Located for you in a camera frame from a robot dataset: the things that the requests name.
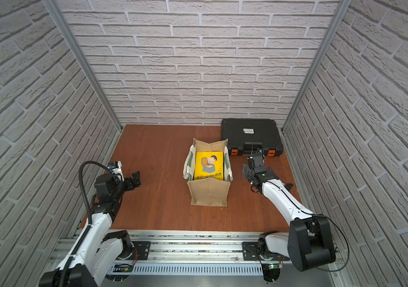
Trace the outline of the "yellow cartoon cover book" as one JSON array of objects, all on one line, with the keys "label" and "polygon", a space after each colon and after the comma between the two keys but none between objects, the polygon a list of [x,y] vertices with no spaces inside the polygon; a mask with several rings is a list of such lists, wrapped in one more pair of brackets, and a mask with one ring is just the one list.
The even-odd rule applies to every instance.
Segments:
[{"label": "yellow cartoon cover book", "polygon": [[224,180],[224,153],[197,152],[194,169],[194,180],[214,178],[219,181]]}]

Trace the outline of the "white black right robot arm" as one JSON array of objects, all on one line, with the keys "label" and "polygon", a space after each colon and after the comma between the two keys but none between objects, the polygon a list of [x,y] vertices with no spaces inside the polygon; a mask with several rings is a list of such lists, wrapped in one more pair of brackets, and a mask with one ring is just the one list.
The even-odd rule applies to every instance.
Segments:
[{"label": "white black right robot arm", "polygon": [[279,232],[261,234],[258,240],[261,257],[288,257],[298,271],[335,262],[336,253],[328,218],[316,215],[303,206],[273,169],[265,166],[262,153],[248,157],[242,174],[251,184],[251,191],[269,199],[290,228],[287,236]]}]

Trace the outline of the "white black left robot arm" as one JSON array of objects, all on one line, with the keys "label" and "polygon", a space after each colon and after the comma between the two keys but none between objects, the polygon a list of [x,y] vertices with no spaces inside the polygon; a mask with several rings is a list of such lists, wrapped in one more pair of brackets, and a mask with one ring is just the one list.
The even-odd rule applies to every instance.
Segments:
[{"label": "white black left robot arm", "polygon": [[83,232],[53,271],[43,274],[40,287],[98,287],[117,259],[136,263],[138,252],[126,230],[108,232],[125,192],[141,186],[140,172],[124,178],[119,168],[99,176],[97,193],[86,202],[89,215]]}]

